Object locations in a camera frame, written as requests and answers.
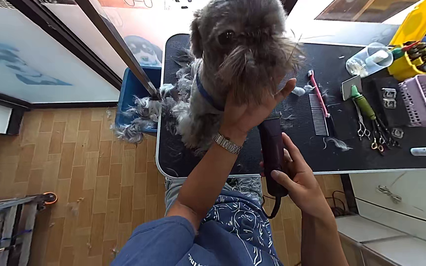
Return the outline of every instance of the comb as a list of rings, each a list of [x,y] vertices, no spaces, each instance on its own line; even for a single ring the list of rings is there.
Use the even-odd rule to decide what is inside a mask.
[[[313,127],[315,134],[318,136],[328,136],[327,121],[325,120],[325,113],[321,107],[320,101],[316,94],[308,94],[310,99],[311,117],[313,119]]]
[[[281,118],[281,116],[282,116],[281,112],[272,112],[264,119],[264,121]]]

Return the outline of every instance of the orange wheel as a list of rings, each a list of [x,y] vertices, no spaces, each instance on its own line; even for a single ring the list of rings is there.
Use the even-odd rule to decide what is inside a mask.
[[[57,202],[58,197],[54,192],[45,192],[42,195],[44,195],[44,204],[46,205]]]

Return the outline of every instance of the dog's ear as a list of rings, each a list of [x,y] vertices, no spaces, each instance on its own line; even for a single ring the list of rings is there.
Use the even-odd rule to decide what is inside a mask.
[[[198,10],[193,14],[194,19],[192,21],[192,25],[190,25],[190,29],[192,30],[192,34],[190,35],[190,41],[192,43],[192,53],[196,58],[201,58],[203,56],[203,44],[202,37],[200,36],[200,30],[198,26],[200,24],[200,11]]]

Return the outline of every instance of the blue trash bin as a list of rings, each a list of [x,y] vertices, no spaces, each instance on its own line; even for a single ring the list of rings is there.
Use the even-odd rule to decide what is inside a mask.
[[[151,79],[152,84],[155,88],[160,87],[160,73],[161,67],[149,67],[143,66],[144,72]],[[123,83],[121,85],[121,93],[119,94],[118,110],[116,112],[115,125],[120,126],[123,124],[130,124],[135,118],[139,116],[126,116],[123,112],[129,109],[129,106],[135,106],[134,96],[139,98],[151,96],[149,92],[144,88],[142,83],[134,76],[133,72],[126,68],[123,76]],[[146,134],[157,136],[157,126],[152,129],[145,129],[143,131]]]

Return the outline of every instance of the gray pants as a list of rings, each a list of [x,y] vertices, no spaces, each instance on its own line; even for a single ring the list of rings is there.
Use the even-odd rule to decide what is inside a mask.
[[[186,178],[165,178],[165,214],[177,199],[178,192],[185,180]],[[259,204],[263,202],[261,177],[228,178],[223,190],[239,191]]]

